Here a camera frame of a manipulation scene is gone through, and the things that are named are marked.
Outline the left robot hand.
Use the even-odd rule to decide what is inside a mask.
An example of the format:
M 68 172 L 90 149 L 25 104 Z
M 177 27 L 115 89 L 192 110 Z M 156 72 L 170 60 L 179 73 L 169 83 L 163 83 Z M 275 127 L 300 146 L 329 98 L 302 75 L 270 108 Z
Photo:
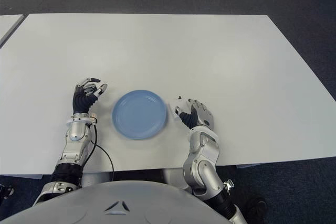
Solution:
M 85 78 L 75 86 L 72 99 L 73 114 L 89 113 L 91 106 L 94 105 L 108 87 L 106 83 L 97 87 L 96 83 L 100 83 L 100 81 L 97 78 Z

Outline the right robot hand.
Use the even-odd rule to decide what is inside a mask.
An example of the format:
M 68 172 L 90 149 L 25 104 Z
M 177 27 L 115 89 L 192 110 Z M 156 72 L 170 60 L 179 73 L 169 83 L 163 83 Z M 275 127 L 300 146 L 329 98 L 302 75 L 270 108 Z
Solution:
M 196 126 L 205 126 L 210 130 L 214 129 L 214 117 L 207 107 L 193 99 L 188 99 L 190 113 L 184 112 L 180 107 L 175 107 L 175 114 L 181 119 L 182 123 L 190 130 Z

